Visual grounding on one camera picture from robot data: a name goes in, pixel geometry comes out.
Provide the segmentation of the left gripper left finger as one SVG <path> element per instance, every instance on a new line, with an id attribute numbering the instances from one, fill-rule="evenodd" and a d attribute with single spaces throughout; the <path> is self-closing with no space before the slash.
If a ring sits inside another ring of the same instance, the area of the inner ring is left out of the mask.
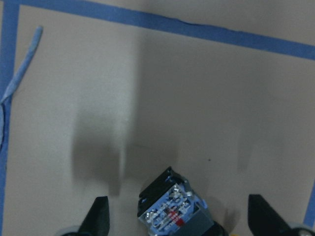
<path id="1" fill-rule="evenodd" d="M 110 230 L 107 196 L 96 197 L 75 236 L 107 236 Z"/>

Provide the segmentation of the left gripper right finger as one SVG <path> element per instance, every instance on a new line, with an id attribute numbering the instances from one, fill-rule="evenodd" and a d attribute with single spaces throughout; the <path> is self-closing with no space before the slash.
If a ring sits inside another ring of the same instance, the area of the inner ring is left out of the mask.
<path id="1" fill-rule="evenodd" d="M 248 227 L 254 236 L 295 235 L 295 231 L 259 194 L 249 194 Z"/>

